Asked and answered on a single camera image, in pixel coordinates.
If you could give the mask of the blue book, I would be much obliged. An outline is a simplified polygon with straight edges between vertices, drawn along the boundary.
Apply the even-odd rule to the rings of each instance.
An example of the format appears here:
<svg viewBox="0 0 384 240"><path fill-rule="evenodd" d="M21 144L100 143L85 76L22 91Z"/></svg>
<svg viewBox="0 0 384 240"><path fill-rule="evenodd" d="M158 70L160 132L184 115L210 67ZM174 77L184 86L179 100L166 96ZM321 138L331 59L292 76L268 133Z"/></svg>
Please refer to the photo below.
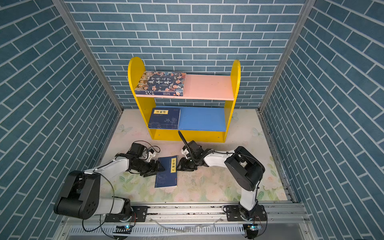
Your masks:
<svg viewBox="0 0 384 240"><path fill-rule="evenodd" d="M161 129L161 130L177 130L179 127L178 126L173 126L173 125L150 125L148 126L149 129Z"/></svg>
<svg viewBox="0 0 384 240"><path fill-rule="evenodd" d="M176 187L178 182L178 156L162 157L159 158L158 161L165 170L157 173L155 188Z"/></svg>
<svg viewBox="0 0 384 240"><path fill-rule="evenodd" d="M153 108L148 126L173 125L179 127L180 108Z"/></svg>

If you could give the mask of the colourful illustrated thick book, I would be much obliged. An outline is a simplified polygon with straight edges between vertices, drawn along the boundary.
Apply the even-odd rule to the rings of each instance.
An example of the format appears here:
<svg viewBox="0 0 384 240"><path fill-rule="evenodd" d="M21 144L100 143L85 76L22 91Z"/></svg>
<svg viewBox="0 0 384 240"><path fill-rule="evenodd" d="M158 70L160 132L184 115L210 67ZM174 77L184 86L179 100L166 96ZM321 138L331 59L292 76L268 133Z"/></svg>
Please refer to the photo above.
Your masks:
<svg viewBox="0 0 384 240"><path fill-rule="evenodd" d="M187 74L145 71L135 88L136 95L182 97Z"/></svg>

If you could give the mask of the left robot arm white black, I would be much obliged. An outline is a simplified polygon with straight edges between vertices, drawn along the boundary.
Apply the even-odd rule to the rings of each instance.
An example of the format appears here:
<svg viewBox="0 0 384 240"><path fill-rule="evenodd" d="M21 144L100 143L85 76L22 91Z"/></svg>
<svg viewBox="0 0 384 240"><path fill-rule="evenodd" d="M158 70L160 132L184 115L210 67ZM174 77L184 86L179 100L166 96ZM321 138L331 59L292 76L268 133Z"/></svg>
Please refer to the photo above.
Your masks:
<svg viewBox="0 0 384 240"><path fill-rule="evenodd" d="M116 197L101 197L101 185L110 179L133 171L142 177L150 177L165 171L159 161L153 159L153 152L145 146L133 143L127 153L116 154L113 160L85 171L72 171L66 177L54 205L54 213L81 220L95 215L110 215L121 222L134 216L131 201Z"/></svg>

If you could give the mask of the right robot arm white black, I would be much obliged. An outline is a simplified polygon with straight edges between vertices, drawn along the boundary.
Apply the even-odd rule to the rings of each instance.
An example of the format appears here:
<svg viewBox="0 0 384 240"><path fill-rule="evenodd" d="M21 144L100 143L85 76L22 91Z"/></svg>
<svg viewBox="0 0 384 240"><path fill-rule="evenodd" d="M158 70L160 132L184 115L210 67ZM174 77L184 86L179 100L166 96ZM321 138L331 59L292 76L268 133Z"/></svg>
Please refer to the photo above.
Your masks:
<svg viewBox="0 0 384 240"><path fill-rule="evenodd" d="M178 131L178 134L185 146L181 150L184 157L179 161L177 171L193 172L198 167L227 168L242 188L239 202L241 217L246 221L254 220L257 210L261 208L257 194L265 173L263 164L242 146L228 152L204 150L195 141L188 143L181 131Z"/></svg>

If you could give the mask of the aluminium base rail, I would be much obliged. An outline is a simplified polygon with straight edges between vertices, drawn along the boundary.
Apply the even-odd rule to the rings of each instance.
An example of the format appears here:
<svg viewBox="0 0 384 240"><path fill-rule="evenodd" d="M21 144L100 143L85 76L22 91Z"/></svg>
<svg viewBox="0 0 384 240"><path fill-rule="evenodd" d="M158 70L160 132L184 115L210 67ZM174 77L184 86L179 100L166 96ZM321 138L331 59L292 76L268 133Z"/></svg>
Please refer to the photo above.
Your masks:
<svg viewBox="0 0 384 240"><path fill-rule="evenodd" d="M136 219L63 220L55 240L315 240L303 204L265 202L249 221L235 203L134 204Z"/></svg>

